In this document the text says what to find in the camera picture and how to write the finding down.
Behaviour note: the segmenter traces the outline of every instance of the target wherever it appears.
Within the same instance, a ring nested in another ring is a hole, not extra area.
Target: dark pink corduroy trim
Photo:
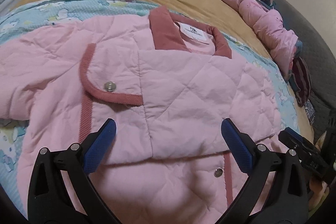
[[[79,66],[79,75],[83,85],[83,88],[90,93],[93,97],[117,104],[126,104],[126,105],[143,105],[142,95],[136,94],[126,94],[126,93],[116,93],[116,92],[107,92],[96,88],[87,77],[87,70],[95,53],[96,44],[89,44],[86,48],[86,51],[81,59]]]
[[[82,97],[82,112],[81,121],[79,126],[79,137],[78,142],[82,141],[91,133],[91,123],[92,123],[92,96],[86,90]]]
[[[233,192],[232,192],[232,169],[230,160],[230,151],[224,152],[224,180],[226,189],[226,202],[227,207],[233,202]]]

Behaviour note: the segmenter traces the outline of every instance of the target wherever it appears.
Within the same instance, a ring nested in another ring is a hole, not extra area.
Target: blue gripper pad
[[[100,130],[100,134],[84,155],[83,170],[87,175],[96,172],[107,149],[110,147],[116,136],[117,125],[114,120],[109,119]]]
[[[236,128],[229,118],[223,120],[221,132],[227,146],[236,160],[236,163],[238,164],[239,169],[243,173],[251,173],[253,169],[253,155],[242,140],[242,133]]]

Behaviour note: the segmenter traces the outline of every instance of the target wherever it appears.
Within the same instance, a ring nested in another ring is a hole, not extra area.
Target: gray headboard
[[[313,124],[316,142],[324,133],[329,111],[336,108],[336,59],[314,27],[286,0],[274,0],[287,28],[303,43],[301,57],[311,76],[310,101],[316,110]]]

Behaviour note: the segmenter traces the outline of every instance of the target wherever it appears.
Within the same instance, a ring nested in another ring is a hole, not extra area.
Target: metal screw
[[[79,149],[79,143],[73,143],[71,146],[70,146],[70,149],[73,150],[73,151],[76,151]]]
[[[264,146],[263,144],[258,144],[257,148],[258,148],[258,150],[261,151],[261,152],[266,151],[266,146]]]
[[[223,169],[217,168],[213,174],[216,178],[219,178],[223,174]]]
[[[292,156],[295,156],[295,155],[296,155],[296,152],[295,152],[295,150],[293,150],[293,149],[290,149],[288,152],[289,152]]]
[[[45,147],[43,147],[41,150],[40,150],[40,154],[41,155],[44,155],[45,153],[48,152],[48,149],[46,149]]]

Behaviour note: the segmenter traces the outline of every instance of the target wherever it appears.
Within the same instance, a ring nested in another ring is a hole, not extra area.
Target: maroon striped cloth
[[[302,107],[307,102],[311,92],[311,80],[307,64],[301,57],[293,60],[292,76],[289,79],[297,104]]]

